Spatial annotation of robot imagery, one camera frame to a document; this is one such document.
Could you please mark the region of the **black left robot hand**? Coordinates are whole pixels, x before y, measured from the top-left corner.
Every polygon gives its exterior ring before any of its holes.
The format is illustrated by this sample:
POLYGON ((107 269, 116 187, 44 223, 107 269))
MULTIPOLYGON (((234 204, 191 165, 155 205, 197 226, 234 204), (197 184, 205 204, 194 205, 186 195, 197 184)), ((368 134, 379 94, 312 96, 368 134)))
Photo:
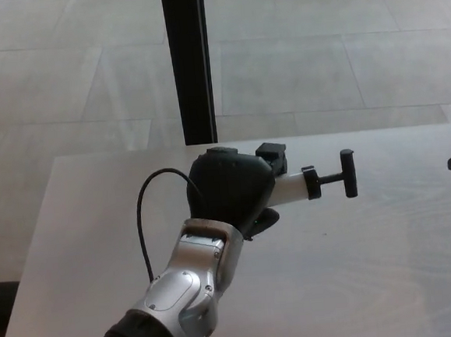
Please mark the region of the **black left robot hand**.
POLYGON ((287 172, 285 150, 264 142, 253 155, 214 147, 198 156, 187 186, 191 217, 230 224, 247 241, 272 227, 280 216, 268 202, 276 178, 287 172))

